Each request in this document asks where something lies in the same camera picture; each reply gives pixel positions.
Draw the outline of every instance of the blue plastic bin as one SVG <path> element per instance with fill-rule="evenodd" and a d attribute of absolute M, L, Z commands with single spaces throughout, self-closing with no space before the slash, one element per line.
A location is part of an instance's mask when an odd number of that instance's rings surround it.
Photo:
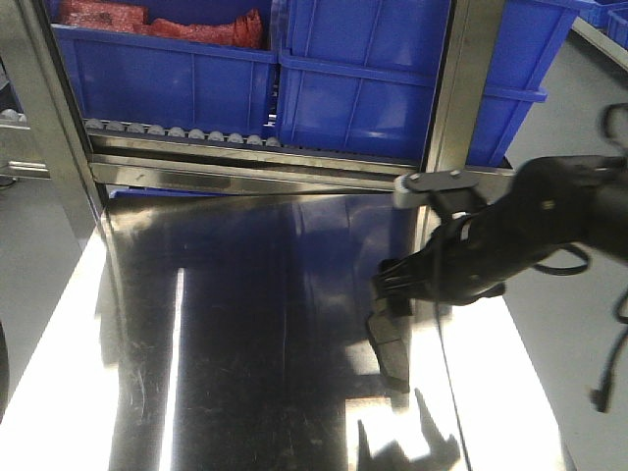
<path fill-rule="evenodd" d="M 608 37 L 628 49 L 628 8 L 608 14 Z"/>
<path fill-rule="evenodd" d="M 294 56 L 436 75 L 446 0 L 291 0 Z M 578 13 L 592 0 L 508 0 L 488 83 L 536 89 Z"/>
<path fill-rule="evenodd" d="M 487 86 L 480 106 L 467 165 L 497 167 L 535 103 L 544 103 L 548 93 Z"/>
<path fill-rule="evenodd" d="M 592 0 L 508 0 L 487 83 L 539 88 L 578 13 L 591 7 Z"/>
<path fill-rule="evenodd" d="M 434 78 L 280 54 L 278 128 L 284 144 L 419 161 Z M 497 166 L 544 91 L 487 86 L 469 163 Z"/>
<path fill-rule="evenodd" d="M 151 18 L 220 24 L 271 0 L 132 0 Z M 48 4 L 55 19 L 58 0 Z M 75 96 L 86 118 L 165 128 L 268 134 L 277 54 L 139 34 L 53 25 Z"/>
<path fill-rule="evenodd" d="M 287 48 L 294 56 L 438 72 L 447 0 L 289 0 L 288 7 Z"/>
<path fill-rule="evenodd" d="M 621 8 L 628 8 L 626 0 L 593 0 L 593 8 L 580 12 L 580 17 L 590 25 L 606 29 L 608 14 Z"/>

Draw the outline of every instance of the cable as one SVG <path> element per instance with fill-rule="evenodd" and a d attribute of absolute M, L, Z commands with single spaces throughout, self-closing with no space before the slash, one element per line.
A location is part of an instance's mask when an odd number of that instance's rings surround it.
<path fill-rule="evenodd" d="M 580 260 L 582 260 L 581 265 L 576 265 L 574 267 L 549 267 L 547 265 L 542 265 L 537 263 L 532 266 L 535 270 L 541 273 L 545 273 L 546 275 L 552 275 L 555 277 L 571 277 L 573 275 L 579 275 L 581 273 L 586 272 L 591 266 L 591 257 L 589 254 L 585 252 L 582 248 L 575 246 L 572 243 L 568 243 L 562 247 L 562 250 L 565 252 L 569 252 L 572 255 L 575 255 Z"/>
<path fill-rule="evenodd" d="M 614 317 L 617 322 L 628 326 L 628 316 L 622 314 L 626 307 L 627 301 L 628 288 L 623 292 L 623 294 L 615 303 Z M 600 387 L 596 390 L 591 391 L 590 399 L 596 407 L 597 412 L 608 411 L 608 408 L 610 406 L 610 397 L 612 395 L 612 390 L 614 386 L 615 366 L 617 365 L 617 360 L 619 359 L 621 350 L 623 349 L 627 340 L 628 327 L 626 327 L 619 335 L 619 337 L 615 341 L 615 344 L 612 346 L 610 353 L 608 354 L 608 358 L 606 359 L 606 364 L 604 366 L 604 371 L 602 373 L 602 378 L 600 379 Z"/>

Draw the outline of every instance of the metal rail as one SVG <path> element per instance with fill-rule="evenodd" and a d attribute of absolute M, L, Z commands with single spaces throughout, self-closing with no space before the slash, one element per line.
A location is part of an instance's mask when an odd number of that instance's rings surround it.
<path fill-rule="evenodd" d="M 582 18 L 576 18 L 572 29 L 589 41 L 593 46 L 628 72 L 628 51 L 606 36 L 599 29 L 589 25 Z"/>

